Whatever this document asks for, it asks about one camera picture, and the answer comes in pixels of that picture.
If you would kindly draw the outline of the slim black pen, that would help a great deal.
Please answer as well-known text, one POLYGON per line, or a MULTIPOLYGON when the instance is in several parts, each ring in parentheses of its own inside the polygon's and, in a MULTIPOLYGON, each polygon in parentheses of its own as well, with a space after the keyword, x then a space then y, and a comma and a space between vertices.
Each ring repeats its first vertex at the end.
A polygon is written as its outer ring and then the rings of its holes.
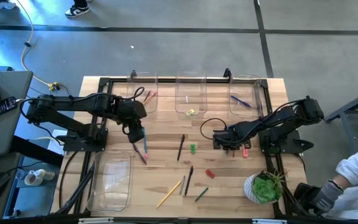
POLYGON ((184 141, 185 141, 185 135, 183 134, 182 137, 181 137, 181 141, 180 141, 180 147, 179 147, 179 150, 178 150, 177 161, 179 161, 179 159, 180 159, 184 141))

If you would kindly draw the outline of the person's hand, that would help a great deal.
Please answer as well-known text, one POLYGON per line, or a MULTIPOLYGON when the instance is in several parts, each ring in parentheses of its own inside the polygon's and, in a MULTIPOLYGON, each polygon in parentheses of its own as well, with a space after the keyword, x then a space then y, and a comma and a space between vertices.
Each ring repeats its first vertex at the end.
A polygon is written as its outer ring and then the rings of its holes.
POLYGON ((343 189, 334 180, 328 180, 311 199, 310 204, 315 214, 329 212, 335 201, 344 193, 343 189))

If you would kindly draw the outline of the black table frame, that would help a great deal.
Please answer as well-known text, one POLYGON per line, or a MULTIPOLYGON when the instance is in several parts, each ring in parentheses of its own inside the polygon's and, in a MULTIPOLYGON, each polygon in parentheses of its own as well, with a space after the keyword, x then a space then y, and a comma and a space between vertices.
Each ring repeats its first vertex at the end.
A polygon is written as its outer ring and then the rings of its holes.
MULTIPOLYGON (((252 174, 265 170, 266 160, 260 150, 258 138, 252 138, 248 157, 241 151, 226 152, 213 148, 212 133, 225 125, 254 119, 231 119, 228 111, 229 81, 223 77, 206 79, 208 111, 202 119, 178 119, 175 111, 175 77, 158 77, 158 105, 154 113, 142 120, 147 135, 149 158, 145 165, 121 127, 108 121, 106 151, 125 151, 132 157, 131 191, 127 207, 121 212, 91 212, 86 206, 90 189, 86 189, 81 207, 91 217, 118 218, 273 218, 275 212, 285 213, 286 200, 259 205, 245 195, 243 185, 252 174), (185 135, 179 161, 178 150, 185 135), (190 145, 196 144, 192 154, 190 145), (193 166, 194 171, 187 196, 186 182, 193 166), (215 174, 210 178, 205 170, 215 174), (186 176, 182 195, 180 186, 167 200, 156 208, 166 194, 186 176), (206 188, 209 190, 195 202, 206 188)), ((267 114, 287 102, 282 79, 261 79, 260 99, 262 112, 267 114)))

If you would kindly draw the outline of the white paper sheet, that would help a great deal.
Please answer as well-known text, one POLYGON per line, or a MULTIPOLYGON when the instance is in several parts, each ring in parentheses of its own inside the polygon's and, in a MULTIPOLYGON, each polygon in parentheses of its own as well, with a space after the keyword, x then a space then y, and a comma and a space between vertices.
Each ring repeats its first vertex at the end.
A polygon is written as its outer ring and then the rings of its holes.
POLYGON ((59 136, 66 136, 67 135, 66 130, 60 130, 60 129, 54 129, 53 133, 52 133, 52 141, 57 144, 58 146, 63 146, 65 143, 62 140, 59 140, 58 137, 59 136))

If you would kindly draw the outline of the green crayon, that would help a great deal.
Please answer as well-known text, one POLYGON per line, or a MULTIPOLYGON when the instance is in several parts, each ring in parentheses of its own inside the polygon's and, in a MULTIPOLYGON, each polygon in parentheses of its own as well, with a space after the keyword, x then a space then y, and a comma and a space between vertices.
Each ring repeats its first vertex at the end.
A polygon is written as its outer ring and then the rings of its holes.
POLYGON ((200 194, 199 196, 197 196, 197 198, 195 199, 195 202, 199 201, 200 198, 209 190, 209 187, 206 187, 200 194))

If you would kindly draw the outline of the dark purple pen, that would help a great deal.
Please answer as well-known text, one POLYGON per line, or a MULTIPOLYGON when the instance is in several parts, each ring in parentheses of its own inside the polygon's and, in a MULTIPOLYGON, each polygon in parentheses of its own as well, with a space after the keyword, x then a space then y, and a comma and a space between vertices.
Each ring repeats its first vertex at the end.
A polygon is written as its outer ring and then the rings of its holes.
POLYGON ((132 147, 134 148, 135 152, 138 154, 138 156, 140 157, 141 161, 147 165, 147 161, 145 159, 145 157, 140 153, 138 147, 135 144, 132 144, 132 147))

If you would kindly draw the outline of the white mug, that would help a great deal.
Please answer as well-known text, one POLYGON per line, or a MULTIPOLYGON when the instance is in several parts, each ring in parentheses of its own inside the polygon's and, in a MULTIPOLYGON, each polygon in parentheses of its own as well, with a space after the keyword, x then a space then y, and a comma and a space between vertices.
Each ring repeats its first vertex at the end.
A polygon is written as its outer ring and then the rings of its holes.
POLYGON ((25 177, 24 183, 28 186, 38 186, 44 181, 51 181, 55 178, 55 173, 44 169, 31 170, 25 177))

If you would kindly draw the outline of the potted green succulent plant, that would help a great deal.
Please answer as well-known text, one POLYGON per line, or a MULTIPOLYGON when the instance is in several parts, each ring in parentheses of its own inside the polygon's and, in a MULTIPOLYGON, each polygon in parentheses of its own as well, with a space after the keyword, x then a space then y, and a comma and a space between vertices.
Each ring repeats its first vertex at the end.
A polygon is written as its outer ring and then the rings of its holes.
POLYGON ((277 202, 283 195, 286 173, 261 171, 248 177, 244 182, 246 197, 257 204, 277 202))

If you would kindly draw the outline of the yellow pencil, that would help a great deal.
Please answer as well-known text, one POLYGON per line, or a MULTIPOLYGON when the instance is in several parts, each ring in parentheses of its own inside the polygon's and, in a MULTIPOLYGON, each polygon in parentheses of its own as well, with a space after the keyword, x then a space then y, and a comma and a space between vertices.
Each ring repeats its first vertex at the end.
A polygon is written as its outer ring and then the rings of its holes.
POLYGON ((180 180, 167 194, 166 196, 164 196, 164 198, 158 203, 158 205, 156 206, 156 208, 159 208, 166 200, 167 198, 169 198, 169 196, 171 196, 172 193, 174 193, 174 191, 176 191, 176 189, 181 185, 183 181, 180 180))

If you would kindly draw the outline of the grey side desk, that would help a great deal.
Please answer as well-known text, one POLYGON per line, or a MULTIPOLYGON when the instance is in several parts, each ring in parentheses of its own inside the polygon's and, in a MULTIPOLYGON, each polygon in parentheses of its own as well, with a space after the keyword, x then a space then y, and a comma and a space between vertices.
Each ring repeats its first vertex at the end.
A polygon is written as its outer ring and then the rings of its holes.
MULTIPOLYGON (((0 96, 24 99, 27 95, 33 73, 30 71, 0 72, 0 96)), ((9 152, 11 141, 20 117, 20 110, 14 109, 0 115, 0 154, 9 152)))

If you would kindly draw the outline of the blue pen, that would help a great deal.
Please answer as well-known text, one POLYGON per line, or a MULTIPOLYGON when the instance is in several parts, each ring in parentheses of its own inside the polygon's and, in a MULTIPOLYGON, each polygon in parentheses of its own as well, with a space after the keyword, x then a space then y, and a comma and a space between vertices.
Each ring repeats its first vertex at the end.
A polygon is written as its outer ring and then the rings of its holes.
POLYGON ((231 95, 230 96, 233 100, 235 100, 239 105, 244 105, 247 108, 252 108, 252 106, 250 104, 248 104, 247 102, 239 99, 238 97, 231 95))

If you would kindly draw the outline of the clear plastic bin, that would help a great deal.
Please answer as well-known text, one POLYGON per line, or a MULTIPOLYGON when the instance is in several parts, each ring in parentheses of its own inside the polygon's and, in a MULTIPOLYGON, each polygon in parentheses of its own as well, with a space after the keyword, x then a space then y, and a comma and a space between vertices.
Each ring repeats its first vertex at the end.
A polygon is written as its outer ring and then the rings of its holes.
POLYGON ((229 81, 228 111, 231 119, 255 119, 263 114, 260 99, 261 78, 257 75, 237 75, 229 81), (230 96, 234 95, 247 102, 252 108, 239 105, 230 96))
POLYGON ((178 72, 175 77, 175 111, 178 119, 202 119, 208 111, 206 75, 200 72, 178 72), (187 116, 189 110, 195 114, 187 116))
POLYGON ((144 110, 147 114, 154 113, 158 105, 158 76, 152 72, 137 72, 133 70, 127 77, 127 98, 135 109, 144 110), (148 91, 157 94, 147 103, 143 104, 148 91))
POLYGON ((121 212, 128 204, 132 157, 125 151, 99 152, 86 208, 91 212, 121 212))

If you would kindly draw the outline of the orange pencil pink eraser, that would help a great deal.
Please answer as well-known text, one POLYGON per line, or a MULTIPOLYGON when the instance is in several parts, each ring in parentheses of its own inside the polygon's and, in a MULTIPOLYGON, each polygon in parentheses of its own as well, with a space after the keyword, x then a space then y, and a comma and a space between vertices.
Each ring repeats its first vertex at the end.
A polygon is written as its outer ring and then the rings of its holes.
POLYGON ((157 94, 157 92, 153 92, 150 96, 148 96, 148 97, 144 100, 143 104, 144 104, 144 105, 147 104, 156 94, 157 94))

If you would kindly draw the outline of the teal pencil pink eraser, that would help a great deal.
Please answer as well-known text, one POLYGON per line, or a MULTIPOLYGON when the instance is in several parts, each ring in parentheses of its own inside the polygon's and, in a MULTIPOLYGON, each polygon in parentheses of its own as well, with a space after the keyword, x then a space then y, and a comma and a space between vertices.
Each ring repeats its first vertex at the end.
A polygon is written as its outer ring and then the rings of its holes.
POLYGON ((144 134, 144 151, 145 151, 145 158, 146 160, 149 158, 149 155, 148 155, 148 149, 147 149, 147 135, 146 135, 146 132, 145 132, 145 128, 142 127, 142 131, 143 131, 143 134, 144 134))

